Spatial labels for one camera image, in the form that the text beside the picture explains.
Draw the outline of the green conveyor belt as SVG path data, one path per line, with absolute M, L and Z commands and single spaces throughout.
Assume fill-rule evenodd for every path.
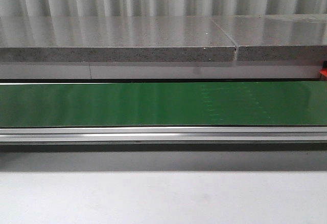
M 1 86 L 1 127 L 326 125 L 326 83 Z

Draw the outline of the grey stone slab right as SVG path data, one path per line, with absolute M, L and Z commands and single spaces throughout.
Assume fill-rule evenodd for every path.
M 326 61 L 326 16 L 213 16 L 236 44 L 236 59 L 322 65 Z

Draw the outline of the grey stone slab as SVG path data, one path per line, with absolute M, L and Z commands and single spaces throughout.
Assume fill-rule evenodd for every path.
M 206 16 L 1 18 L 2 62 L 230 62 L 235 52 Z
M 213 16 L 236 44 L 236 59 L 322 65 L 326 61 L 326 16 Z

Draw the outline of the grey stone slab left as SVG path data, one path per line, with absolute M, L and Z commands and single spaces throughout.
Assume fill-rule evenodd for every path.
M 206 16 L 1 18 L 2 62 L 230 62 L 235 52 Z

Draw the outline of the red plastic tray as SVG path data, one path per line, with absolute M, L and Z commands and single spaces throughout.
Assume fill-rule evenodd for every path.
M 327 81 L 327 68 L 322 68 L 319 71 L 319 80 L 320 81 Z

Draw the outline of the aluminium conveyor side rail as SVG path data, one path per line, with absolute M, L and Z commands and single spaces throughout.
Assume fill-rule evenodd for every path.
M 324 126 L 3 128 L 2 152 L 318 151 Z

